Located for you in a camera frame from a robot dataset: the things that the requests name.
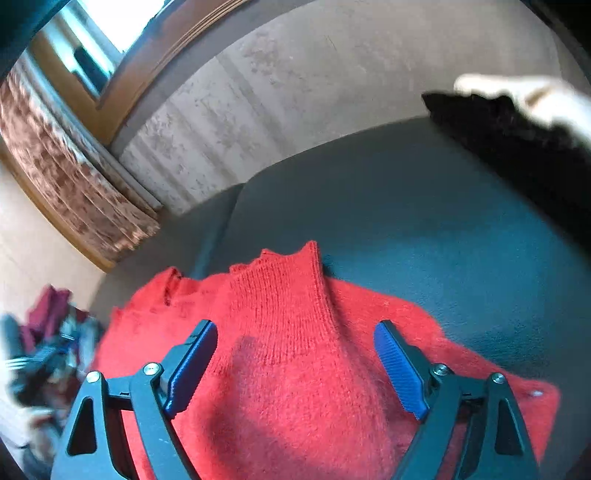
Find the blue gripper pad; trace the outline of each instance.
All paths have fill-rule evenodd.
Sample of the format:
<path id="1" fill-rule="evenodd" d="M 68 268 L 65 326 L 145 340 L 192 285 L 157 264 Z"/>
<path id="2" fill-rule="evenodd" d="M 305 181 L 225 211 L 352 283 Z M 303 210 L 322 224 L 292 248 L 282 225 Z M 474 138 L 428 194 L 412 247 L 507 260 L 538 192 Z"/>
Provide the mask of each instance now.
<path id="1" fill-rule="evenodd" d="M 207 322 L 205 327 L 197 338 L 193 339 L 189 350 L 168 381 L 168 397 L 163 410 L 170 419 L 189 406 L 193 393 L 217 348 L 217 327 L 208 320 L 204 322 Z"/>
<path id="2" fill-rule="evenodd" d="M 404 339 L 398 332 L 391 332 L 385 322 L 388 322 L 391 329 L 395 329 L 389 320 L 376 325 L 374 331 L 375 351 L 404 410 L 413 413 L 417 420 L 422 420 L 429 411 L 424 395 L 423 380 L 405 352 L 404 347 L 408 347 L 408 345 L 401 345 L 400 343 L 404 342 Z"/>

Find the metal screw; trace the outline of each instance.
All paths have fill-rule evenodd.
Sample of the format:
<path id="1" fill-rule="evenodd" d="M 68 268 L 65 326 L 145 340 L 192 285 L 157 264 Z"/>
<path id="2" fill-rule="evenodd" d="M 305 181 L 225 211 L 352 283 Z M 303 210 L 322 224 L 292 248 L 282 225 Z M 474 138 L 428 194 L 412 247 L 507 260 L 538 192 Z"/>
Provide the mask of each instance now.
<path id="1" fill-rule="evenodd" d="M 97 372 L 97 371 L 89 372 L 88 375 L 86 376 L 86 381 L 88 383 L 98 382 L 99 380 L 100 380 L 100 372 Z"/>
<path id="2" fill-rule="evenodd" d="M 433 366 L 433 373 L 442 377 L 449 373 L 449 367 L 444 364 L 435 364 Z"/>
<path id="3" fill-rule="evenodd" d="M 507 381 L 503 374 L 492 374 L 492 381 L 494 383 L 503 384 Z"/>
<path id="4" fill-rule="evenodd" d="M 155 375 L 159 369 L 160 369 L 160 366 L 158 364 L 155 364 L 152 362 L 144 367 L 144 373 L 146 375 Z"/>

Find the maroon cloth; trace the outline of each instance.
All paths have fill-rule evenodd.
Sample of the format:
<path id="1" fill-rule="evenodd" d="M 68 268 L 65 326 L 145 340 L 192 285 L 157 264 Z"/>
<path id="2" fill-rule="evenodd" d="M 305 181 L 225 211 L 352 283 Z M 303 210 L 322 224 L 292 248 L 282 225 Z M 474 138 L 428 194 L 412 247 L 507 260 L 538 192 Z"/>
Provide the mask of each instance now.
<path id="1" fill-rule="evenodd" d="M 27 313 L 27 324 L 21 326 L 22 346 L 26 353 L 33 352 L 36 344 L 59 331 L 70 310 L 71 295 L 70 290 L 56 290 L 51 285 L 45 287 L 37 304 Z"/>

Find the red sweater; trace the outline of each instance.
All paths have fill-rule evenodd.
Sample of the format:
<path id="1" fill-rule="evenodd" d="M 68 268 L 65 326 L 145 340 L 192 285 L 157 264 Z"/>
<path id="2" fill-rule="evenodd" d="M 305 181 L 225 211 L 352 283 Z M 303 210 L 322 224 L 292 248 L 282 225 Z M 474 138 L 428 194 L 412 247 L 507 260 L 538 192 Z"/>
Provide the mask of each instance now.
<path id="1" fill-rule="evenodd" d="M 457 374 L 503 371 L 447 340 L 419 307 L 323 277 L 314 242 L 286 257 L 263 251 L 203 281 L 173 268 L 157 275 L 114 312 L 96 368 L 107 378 L 131 375 L 162 360 L 201 319 L 216 323 L 218 347 L 173 425 L 203 480 L 390 479 L 418 423 L 374 352 L 382 319 Z M 507 376 L 539 460 L 558 391 Z M 139 476 L 153 478 L 133 415 L 124 415 Z M 444 476 L 460 443 L 454 436 Z"/>

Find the brown patterned curtain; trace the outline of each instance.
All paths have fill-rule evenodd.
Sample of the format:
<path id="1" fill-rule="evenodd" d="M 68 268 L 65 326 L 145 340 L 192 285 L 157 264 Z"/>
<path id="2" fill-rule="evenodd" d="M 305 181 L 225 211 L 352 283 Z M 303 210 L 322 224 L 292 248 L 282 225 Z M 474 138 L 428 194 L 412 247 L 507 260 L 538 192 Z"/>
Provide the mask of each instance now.
<path id="1" fill-rule="evenodd" d="M 0 86 L 0 134 L 63 222 L 117 261 L 159 228 L 158 201 L 88 133 L 25 53 Z"/>

